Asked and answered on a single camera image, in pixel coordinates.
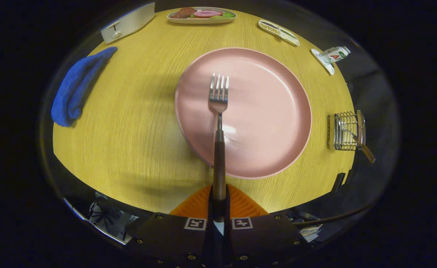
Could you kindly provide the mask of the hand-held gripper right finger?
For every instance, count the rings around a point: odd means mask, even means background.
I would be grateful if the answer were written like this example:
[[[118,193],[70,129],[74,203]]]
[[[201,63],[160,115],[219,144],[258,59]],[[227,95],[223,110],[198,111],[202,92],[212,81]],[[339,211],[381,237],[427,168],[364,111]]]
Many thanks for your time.
[[[307,253],[307,241],[286,215],[232,216],[227,185],[224,263],[228,267],[284,267]]]

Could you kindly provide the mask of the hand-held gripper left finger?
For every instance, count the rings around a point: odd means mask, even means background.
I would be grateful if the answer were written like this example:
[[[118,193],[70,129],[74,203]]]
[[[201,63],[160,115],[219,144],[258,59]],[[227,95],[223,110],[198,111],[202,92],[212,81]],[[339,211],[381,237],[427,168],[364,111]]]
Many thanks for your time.
[[[212,187],[198,190],[171,213],[129,224],[129,253],[145,267],[212,267],[215,234]]]

